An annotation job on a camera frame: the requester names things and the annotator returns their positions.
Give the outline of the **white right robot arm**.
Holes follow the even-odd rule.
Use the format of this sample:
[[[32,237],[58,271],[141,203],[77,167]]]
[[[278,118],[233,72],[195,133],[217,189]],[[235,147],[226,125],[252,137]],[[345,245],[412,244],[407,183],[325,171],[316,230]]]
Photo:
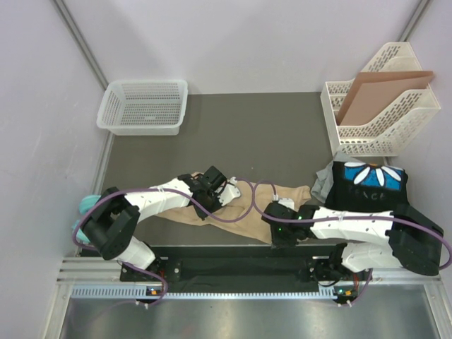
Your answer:
[[[330,272],[340,280],[371,268],[404,268],[418,275],[439,274],[444,231],[409,205],[382,212],[350,212],[281,201],[269,203],[261,218],[270,225],[275,248],[307,239],[335,239]]]

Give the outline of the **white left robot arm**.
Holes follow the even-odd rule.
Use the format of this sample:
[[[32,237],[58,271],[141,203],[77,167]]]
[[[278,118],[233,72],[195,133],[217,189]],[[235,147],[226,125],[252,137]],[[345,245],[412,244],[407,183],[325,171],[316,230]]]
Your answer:
[[[204,173],[179,175],[149,191],[120,194],[112,187],[101,195],[103,203],[80,229],[103,259],[130,263],[143,279],[152,280],[160,272],[160,263],[150,247],[134,237],[137,224],[188,206],[193,206],[196,216],[204,220],[241,196],[236,183],[212,166]]]

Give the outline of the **beige t shirt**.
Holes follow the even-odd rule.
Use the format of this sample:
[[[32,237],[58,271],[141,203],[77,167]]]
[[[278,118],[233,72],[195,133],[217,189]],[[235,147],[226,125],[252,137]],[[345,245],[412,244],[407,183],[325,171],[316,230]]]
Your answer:
[[[215,212],[215,216],[222,220],[234,220],[247,211],[251,205],[251,189],[244,182],[239,182],[237,186],[241,192],[241,197],[234,199],[230,204]],[[311,200],[311,189],[309,186],[292,188],[276,185],[275,187],[280,197],[292,198],[294,200],[296,209]],[[270,184],[259,185],[255,197],[256,205],[260,210],[264,211],[266,206],[272,201],[272,197],[273,190]],[[207,217],[205,220],[202,220],[197,216],[194,206],[167,210],[157,214],[157,216],[197,227],[213,225],[232,234],[256,239],[265,244],[271,243],[270,226],[261,220],[261,215],[254,208],[251,208],[251,212],[244,219],[234,223],[220,222],[212,219],[212,217]]]

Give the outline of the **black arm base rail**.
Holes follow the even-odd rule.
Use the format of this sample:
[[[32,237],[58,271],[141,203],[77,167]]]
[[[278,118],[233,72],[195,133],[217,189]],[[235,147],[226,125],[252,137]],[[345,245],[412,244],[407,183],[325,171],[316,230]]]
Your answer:
[[[339,263],[342,246],[301,245],[273,248],[248,246],[157,246],[155,259],[143,268],[124,266],[123,281],[146,281],[150,273],[164,278],[171,286],[197,283],[207,278],[249,279],[285,278],[296,283],[323,281],[362,282],[369,276],[364,270],[353,273]]]

